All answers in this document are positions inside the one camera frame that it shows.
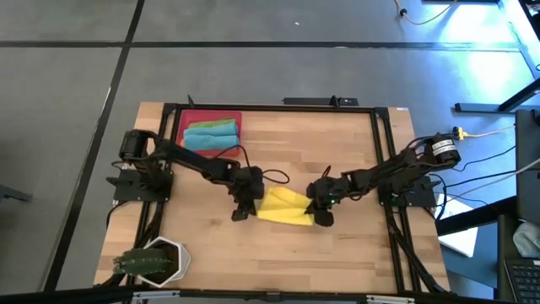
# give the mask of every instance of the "black cable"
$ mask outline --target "black cable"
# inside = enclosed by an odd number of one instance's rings
[[[516,148],[516,147],[513,146],[512,148],[506,150],[506,151],[503,152],[503,153],[499,153],[499,154],[497,154],[497,155],[493,155],[493,156],[490,156],[490,157],[485,158],[485,159],[482,159],[482,160],[469,161],[468,163],[466,163],[466,164],[463,166],[463,169],[461,169],[461,170],[460,170],[460,169],[456,169],[456,168],[452,168],[452,170],[453,170],[453,171],[458,171],[458,172],[463,172],[463,171],[465,171],[465,168],[467,168],[467,166],[469,166],[469,165],[471,165],[471,164],[479,163],[479,162],[482,162],[482,161],[485,161],[485,160],[491,160],[491,159],[493,159],[493,158],[495,158],[495,157],[499,157],[499,156],[501,156],[501,155],[505,155],[506,153],[512,151],[512,150],[515,149],[515,148]]]
[[[124,160],[117,160],[117,161],[113,161],[111,162],[111,166],[115,167],[116,169],[122,171],[122,168],[117,166],[118,164],[122,164],[124,163]]]
[[[457,197],[457,195],[452,194],[452,193],[447,193],[446,195],[450,195],[450,196],[453,196],[453,197]],[[479,203],[485,204],[486,206],[489,205],[488,203],[486,203],[486,202],[483,201],[482,199],[471,199],[471,198],[461,198],[461,197],[460,197],[459,199],[467,200],[467,201],[470,201],[470,202],[479,202]]]
[[[442,182],[442,192],[443,192],[443,195],[445,196],[444,197],[444,201],[442,203],[442,205],[440,206],[440,212],[439,212],[439,215],[437,215],[437,218],[435,218],[435,221],[438,221],[440,220],[440,218],[442,217],[442,215],[445,213],[445,209],[446,209],[446,203],[448,203],[448,196],[446,195],[446,182],[445,180],[440,177],[440,175],[438,174],[434,174],[434,173],[430,173],[429,176],[435,176],[435,177],[438,177],[440,179],[440,181]]]
[[[332,166],[328,166],[324,172],[322,172],[322,177],[327,177],[328,173],[330,173],[330,170],[332,169]]]
[[[540,171],[540,169],[528,169],[527,171]],[[448,185],[447,187],[455,187],[455,186],[462,185],[464,183],[474,182],[474,181],[478,181],[478,180],[481,180],[481,179],[484,179],[484,178],[496,177],[496,176],[501,176],[501,175],[504,175],[504,174],[510,174],[510,173],[514,173],[514,172],[516,172],[516,171],[506,171],[506,172],[491,174],[491,175],[488,175],[488,176],[475,177],[475,178],[471,178],[471,179],[463,181],[463,182],[458,182],[458,183],[455,183],[455,184]]]
[[[268,173],[268,172],[277,172],[277,173],[281,173],[281,174],[283,174],[283,176],[285,176],[285,177],[287,178],[287,181],[285,181],[285,182],[284,182],[284,181],[278,181],[278,180],[275,180],[275,179],[270,178],[270,177],[268,177],[268,176],[264,176],[264,173]],[[268,170],[263,171],[263,172],[262,172],[262,178],[266,178],[266,179],[268,179],[268,180],[271,181],[271,182],[276,182],[276,183],[279,183],[279,184],[282,184],[282,185],[288,184],[288,183],[290,182],[290,177],[287,175],[287,173],[285,173],[285,172],[283,172],[283,171],[281,171],[281,170],[278,170],[278,169],[268,169]]]
[[[251,165],[250,165],[250,159],[247,157],[247,152],[246,152],[246,148],[244,148],[242,145],[240,144],[235,144],[234,146],[232,147],[229,147],[221,152],[219,152],[217,155],[215,155],[212,159],[216,159],[218,157],[220,157],[221,155],[223,155],[225,152],[231,150],[231,149],[234,149],[234,148],[240,148],[242,149],[242,152],[244,152],[244,158],[246,159],[246,164],[247,164],[247,167],[248,168],[251,168]]]
[[[223,153],[229,151],[230,149],[234,149],[234,148],[240,148],[242,149],[242,152],[244,153],[244,158],[246,159],[246,164],[247,164],[247,167],[248,168],[251,168],[251,165],[250,165],[250,159],[247,157],[247,151],[246,151],[246,148],[244,148],[242,145],[240,144],[237,144],[237,145],[234,145],[232,147],[229,147],[221,152],[219,152],[217,155],[215,155],[212,159],[215,159],[215,158],[218,158],[220,157],[221,155],[223,155]],[[284,181],[278,181],[278,180],[275,180],[271,177],[268,177],[268,176],[264,176],[264,173],[268,173],[268,172],[277,172],[277,173],[281,173],[283,174],[286,178],[287,178],[287,181],[284,182]],[[264,179],[267,179],[271,182],[276,182],[276,183],[279,183],[279,184],[282,184],[282,185],[285,185],[285,184],[288,184],[290,182],[290,177],[287,175],[287,173],[281,171],[281,170],[278,170],[278,169],[268,169],[268,170],[265,170],[262,172],[262,178]]]
[[[112,213],[120,206],[122,206],[123,204],[125,204],[126,202],[118,202],[118,204],[114,207],[111,208],[111,210],[109,210],[109,213],[107,213],[107,220],[105,222],[105,228],[108,228],[109,227],[109,221],[111,220],[111,215]]]

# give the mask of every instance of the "wire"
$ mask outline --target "wire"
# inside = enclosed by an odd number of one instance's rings
[[[116,169],[122,171],[122,168],[118,166],[118,164],[123,164],[124,163],[124,160],[117,160],[117,161],[113,161],[111,162],[111,166],[115,167]]]
[[[111,208],[111,210],[109,210],[109,213],[107,213],[107,220],[105,222],[105,228],[108,228],[109,227],[109,221],[111,220],[111,215],[112,213],[120,206],[122,206],[123,204],[125,204],[126,202],[118,202],[118,204],[114,207]]]
[[[278,181],[278,180],[275,180],[273,178],[270,178],[268,176],[264,176],[264,173],[268,173],[268,172],[277,172],[277,173],[281,173],[283,174],[283,176],[285,176],[287,178],[287,181]],[[285,184],[288,184],[290,182],[290,177],[287,175],[287,173],[281,171],[281,170],[278,170],[278,169],[268,169],[268,170],[265,170],[262,172],[262,178],[266,178],[268,179],[269,181],[271,182],[276,182],[276,183],[279,183],[279,184],[282,184],[282,185],[285,185]]]
[[[446,195],[454,196],[454,197],[457,196],[457,195],[451,194],[451,193],[447,193]],[[482,203],[482,204],[485,204],[485,205],[489,206],[489,204],[486,203],[485,201],[483,201],[482,199],[462,198],[462,200],[467,200],[467,201],[470,201],[470,202],[479,202],[479,203]]]
[[[515,128],[515,126],[511,125],[511,126],[508,126],[506,128],[501,128],[499,130],[495,130],[495,131],[492,131],[492,132],[487,132],[487,133],[484,133],[484,134],[469,134],[467,132],[463,132],[463,136],[464,137],[479,138],[479,137],[484,137],[484,136],[488,136],[488,135],[492,135],[492,134],[496,134],[496,133],[501,133],[501,132],[506,131],[506,130],[511,129],[511,128]]]
[[[450,5],[448,5],[448,7],[446,7],[445,9],[442,10],[442,12],[436,14],[432,19],[428,19],[424,22],[414,22],[412,21],[408,16],[407,16],[407,10],[405,8],[402,7],[402,5],[399,3],[399,0],[394,0],[394,2],[396,3],[398,9],[399,9],[399,14],[401,16],[403,16],[408,22],[410,22],[411,24],[414,24],[414,25],[422,25],[422,24],[427,24],[437,18],[439,18],[442,14],[444,14],[448,9],[450,9],[452,6],[454,6],[454,4],[457,3],[457,0],[454,0],[452,3],[450,3]]]
[[[330,170],[332,169],[332,166],[328,166],[324,172],[322,172],[322,177],[327,177],[328,173],[330,173]]]
[[[484,178],[496,177],[496,176],[501,176],[501,175],[509,174],[509,173],[513,173],[513,171],[506,171],[506,172],[500,172],[500,173],[491,174],[491,175],[488,175],[488,176],[475,177],[475,178],[471,178],[471,179],[468,179],[468,180],[463,181],[463,182],[458,182],[458,183],[455,183],[455,184],[448,185],[448,187],[455,187],[455,186],[462,185],[464,183],[474,182],[474,181],[478,181],[478,180],[481,180],[481,179],[484,179]]]
[[[461,193],[461,194],[455,196],[455,197],[452,198],[451,200],[454,200],[454,199],[456,199],[456,198],[461,198],[463,195],[465,195],[465,194],[467,194],[467,193],[471,193],[471,192],[476,191],[476,190],[478,190],[478,189],[480,189],[480,188],[487,187],[487,186],[489,186],[489,185],[493,185],[493,184],[495,184],[495,183],[497,183],[497,182],[502,182],[502,181],[504,181],[505,179],[511,178],[511,177],[513,177],[513,176],[516,176],[516,175],[522,173],[523,171],[528,170],[530,167],[536,165],[536,164],[539,163],[539,162],[540,162],[540,158],[538,158],[537,160],[534,160],[532,163],[530,163],[530,164],[527,165],[527,166],[524,166],[524,167],[521,168],[520,170],[515,171],[515,172],[509,174],[508,176],[502,177],[502,178],[500,178],[500,179],[498,179],[498,180],[496,180],[496,181],[493,181],[493,182],[488,182],[487,184],[483,184],[483,185],[478,186],[478,187],[474,187],[474,188],[471,189],[471,190],[467,190],[466,192]]]
[[[446,195],[446,182],[444,179],[442,179],[442,177],[440,177],[440,175],[438,174],[434,174],[434,173],[430,173],[429,176],[435,176],[435,177],[438,177],[440,179],[440,181],[442,182],[442,192],[443,194],[445,195],[445,197],[443,198],[443,202],[442,202],[442,205],[440,206],[440,212],[439,212],[439,215],[437,215],[437,218],[435,219],[435,221],[438,221],[440,220],[440,218],[442,217],[442,215],[445,213],[445,209],[446,209],[446,204],[449,202],[448,200],[448,195]]]
[[[505,155],[506,153],[512,151],[512,150],[515,149],[515,148],[516,148],[516,147],[513,146],[512,148],[506,150],[506,151],[503,152],[503,153],[499,153],[499,154],[497,154],[497,155],[493,155],[493,156],[490,156],[490,157],[488,157],[488,158],[484,158],[484,159],[481,159],[481,160],[469,161],[468,163],[466,163],[466,164],[463,166],[463,169],[461,169],[461,170],[456,169],[456,168],[452,168],[452,170],[453,170],[453,171],[458,171],[458,172],[463,172],[463,171],[465,171],[465,168],[467,168],[467,166],[469,166],[469,165],[471,165],[471,164],[476,164],[476,163],[479,163],[479,162],[482,162],[482,161],[491,160],[491,159],[493,159],[493,158],[495,158],[495,157],[499,157],[499,156],[501,156],[501,155]]]
[[[234,146],[232,146],[232,147],[229,147],[229,148],[227,148],[227,149],[224,149],[223,151],[221,151],[221,152],[219,152],[217,155],[215,155],[215,156],[212,158],[212,160],[213,160],[213,159],[216,159],[216,158],[218,158],[218,157],[220,157],[220,156],[223,155],[225,152],[227,152],[227,151],[229,151],[229,150],[231,150],[231,149],[234,149],[234,148],[240,148],[240,149],[242,149],[242,152],[244,153],[244,158],[246,159],[247,167],[248,167],[248,168],[251,168],[251,165],[250,165],[250,159],[249,159],[249,157],[247,157],[247,151],[246,151],[246,148],[244,148],[244,147],[243,147],[242,145],[240,145],[240,144],[236,144],[236,145],[234,145]],[[271,178],[271,177],[264,176],[264,173],[268,173],[268,172],[277,172],[277,173],[281,173],[281,174],[283,174],[283,176],[285,176],[285,177],[287,178],[287,181],[285,181],[285,182],[284,182],[284,181],[278,181],[278,180],[275,180],[275,179],[273,179],[273,178]],[[290,182],[290,177],[287,175],[287,173],[285,173],[285,172],[283,172],[283,171],[281,171],[281,170],[278,170],[278,169],[268,169],[268,170],[263,171],[263,172],[262,172],[262,178],[267,179],[267,180],[269,180],[269,181],[271,181],[271,182],[276,182],[276,183],[278,183],[278,184],[282,184],[282,185],[288,184],[288,183]]]
[[[242,145],[240,145],[240,144],[235,144],[234,146],[229,147],[229,148],[227,148],[227,149],[225,149],[225,150],[219,152],[217,155],[215,155],[215,156],[212,158],[212,160],[213,160],[213,159],[216,159],[216,158],[218,158],[218,157],[220,157],[220,156],[223,155],[225,152],[227,152],[227,151],[229,151],[229,150],[231,150],[231,149],[234,149],[234,148],[240,148],[240,149],[242,149],[242,151],[244,152],[244,158],[246,159],[247,167],[248,167],[248,168],[251,168],[251,165],[250,165],[250,159],[247,157],[246,148],[244,148],[244,147],[243,147]]]

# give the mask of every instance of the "wooden board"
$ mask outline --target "wooden board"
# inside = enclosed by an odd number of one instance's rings
[[[135,128],[157,131],[162,103],[141,104]],[[406,109],[389,109],[396,149],[413,138]],[[359,113],[244,111],[242,144],[252,166],[290,175],[288,188],[305,193],[332,165],[330,176],[376,165],[370,117]],[[382,125],[381,141],[386,142]],[[242,154],[237,157],[245,164]],[[186,276],[167,285],[206,290],[396,292],[383,208],[376,191],[360,201],[344,199],[324,228],[258,220],[232,222],[232,197],[194,171],[173,166],[175,182],[160,235],[185,244],[192,256]],[[266,188],[274,186],[265,182]],[[111,217],[95,283],[111,275],[112,259],[131,248],[140,204]],[[440,285],[448,288],[433,218],[408,209],[415,251]],[[402,266],[410,286],[404,254]]]

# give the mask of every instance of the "yellow cable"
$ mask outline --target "yellow cable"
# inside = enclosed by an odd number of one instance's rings
[[[398,10],[402,10],[403,7],[402,5],[399,3],[399,0],[394,0],[394,2],[396,3],[397,7],[398,7]],[[447,11],[448,9],[450,9],[454,4],[457,3],[457,0],[454,0],[452,3],[450,3],[450,5],[448,5],[448,7],[446,7],[445,9],[443,9],[442,12],[438,13],[436,16],[434,16],[432,19],[429,19],[429,20],[426,20],[424,22],[414,22],[412,21],[408,16],[407,16],[407,13],[403,14],[403,17],[405,17],[405,19],[410,22],[411,24],[414,24],[414,25],[422,25],[422,24],[427,24],[428,22],[431,22],[437,18],[439,18],[442,14],[445,13],[445,11]]]
[[[514,128],[515,126],[514,125],[511,125],[511,126],[508,126],[506,128],[501,128],[500,130],[497,130],[497,131],[492,131],[492,132],[487,132],[487,133],[484,133],[484,134],[469,134],[467,132],[463,132],[463,137],[474,137],[474,138],[478,138],[478,137],[483,137],[483,136],[488,136],[488,135],[491,135],[491,134],[496,134],[496,133],[501,133],[503,131],[506,131],[510,128]]]

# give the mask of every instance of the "desk leg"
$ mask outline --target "desk leg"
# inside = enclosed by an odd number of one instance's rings
[[[456,103],[457,112],[474,112],[474,113],[500,113],[512,114],[519,105],[533,97],[540,90],[540,79],[534,80],[531,84],[517,92],[507,101],[500,105],[494,104],[478,104],[478,103]],[[540,110],[538,106],[520,106],[518,110]]]
[[[498,246],[497,246],[497,290],[495,299],[501,301],[514,301],[514,294],[510,287],[510,281],[506,274],[505,259],[520,258],[520,253],[514,245],[514,232],[521,222],[513,216],[499,215],[499,226],[497,230]]]
[[[469,228],[487,225],[497,221],[499,215],[507,214],[516,217],[516,197],[476,208],[468,212],[456,214],[435,223],[439,236],[464,231]]]

